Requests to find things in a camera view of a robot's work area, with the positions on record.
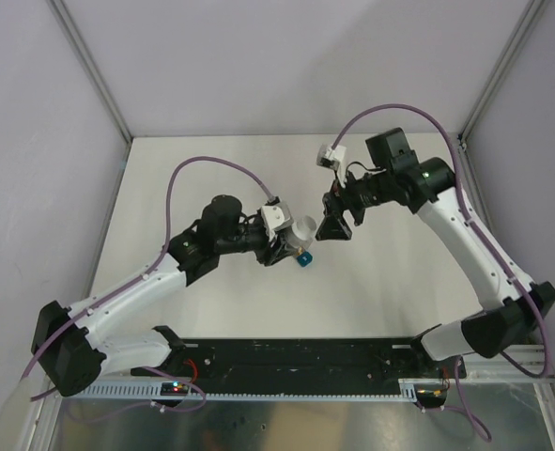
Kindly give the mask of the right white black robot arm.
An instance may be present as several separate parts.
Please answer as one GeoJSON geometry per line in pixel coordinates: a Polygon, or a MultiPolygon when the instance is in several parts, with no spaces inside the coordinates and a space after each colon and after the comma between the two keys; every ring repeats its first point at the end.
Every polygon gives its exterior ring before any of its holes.
{"type": "Polygon", "coordinates": [[[412,369],[424,377],[442,369],[444,360],[467,353],[492,358],[537,326],[555,303],[555,288],[536,283],[502,250],[471,208],[455,173],[439,157],[420,162],[400,128],[366,140],[374,170],[355,178],[347,169],[347,150],[320,148],[316,163],[335,175],[324,194],[319,241],[348,241],[344,214],[362,224],[366,209],[395,202],[417,215],[440,238],[460,266],[482,309],[465,319],[436,325],[417,335],[412,369]]]}

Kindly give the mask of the white pill bottle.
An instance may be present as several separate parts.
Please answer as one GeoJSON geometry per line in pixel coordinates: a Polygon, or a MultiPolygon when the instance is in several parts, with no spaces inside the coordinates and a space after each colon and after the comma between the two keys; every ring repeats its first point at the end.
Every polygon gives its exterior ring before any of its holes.
{"type": "Polygon", "coordinates": [[[296,219],[286,230],[285,241],[295,253],[306,251],[314,241],[317,224],[314,218],[305,215],[296,219]]]}

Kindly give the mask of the blue pill box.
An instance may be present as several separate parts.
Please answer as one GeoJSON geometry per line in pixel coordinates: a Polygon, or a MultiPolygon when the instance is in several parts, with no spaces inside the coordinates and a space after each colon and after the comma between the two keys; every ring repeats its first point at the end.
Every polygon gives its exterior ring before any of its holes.
{"type": "Polygon", "coordinates": [[[304,251],[296,256],[296,261],[302,268],[305,268],[312,263],[313,256],[310,252],[304,251]]]}

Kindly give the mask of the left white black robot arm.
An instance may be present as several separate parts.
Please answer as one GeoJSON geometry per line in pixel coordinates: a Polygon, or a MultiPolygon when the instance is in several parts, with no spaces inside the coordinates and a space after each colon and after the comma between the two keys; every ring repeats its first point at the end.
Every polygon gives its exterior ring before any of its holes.
{"type": "Polygon", "coordinates": [[[247,216],[241,202],[221,194],[199,219],[176,236],[130,280],[68,307],[52,301],[41,308],[31,352],[54,388],[64,397],[84,391],[100,376],[158,368],[173,375],[184,366],[184,344],[169,327],[140,336],[114,336],[129,316],[187,288],[217,269],[223,255],[252,252],[268,267],[292,256],[288,243],[294,220],[286,203],[274,198],[247,216]]]}

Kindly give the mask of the white bottle cap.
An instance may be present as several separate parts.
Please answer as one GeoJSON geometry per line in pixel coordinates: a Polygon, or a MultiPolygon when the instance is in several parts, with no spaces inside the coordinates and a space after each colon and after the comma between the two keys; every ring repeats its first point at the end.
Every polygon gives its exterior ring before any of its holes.
{"type": "Polygon", "coordinates": [[[301,241],[309,241],[316,234],[316,221],[308,215],[297,219],[292,225],[292,233],[301,241]]]}

